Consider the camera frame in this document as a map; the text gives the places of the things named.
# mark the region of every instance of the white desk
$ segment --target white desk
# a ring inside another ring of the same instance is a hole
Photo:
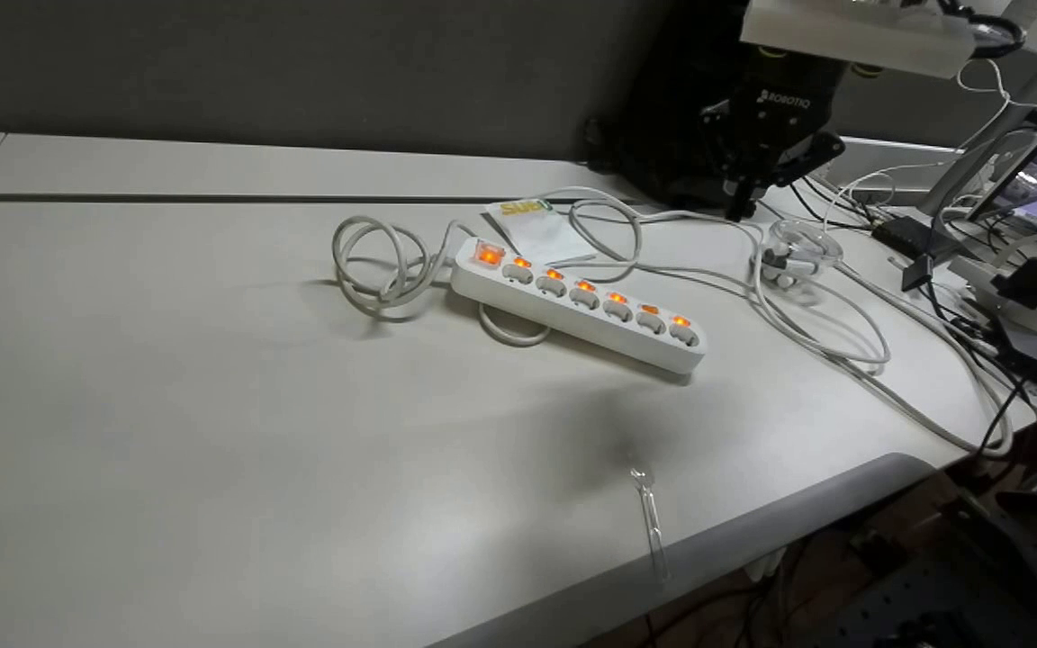
[[[641,560],[634,459],[679,546],[885,453],[957,458],[691,284],[634,279],[712,334],[691,384],[565,338],[505,349],[449,297],[372,327],[321,284],[351,211],[0,201],[0,645],[430,645]],[[476,207],[359,211],[435,234]],[[649,253],[746,260],[691,226]],[[885,382],[979,439],[963,361],[847,294],[896,349]]]

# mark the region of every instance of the gray wall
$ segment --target gray wall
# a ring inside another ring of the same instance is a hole
[[[0,0],[0,130],[572,154],[669,0]],[[1035,52],[1007,67],[1013,90]],[[851,79],[841,132],[955,144],[993,98]]]

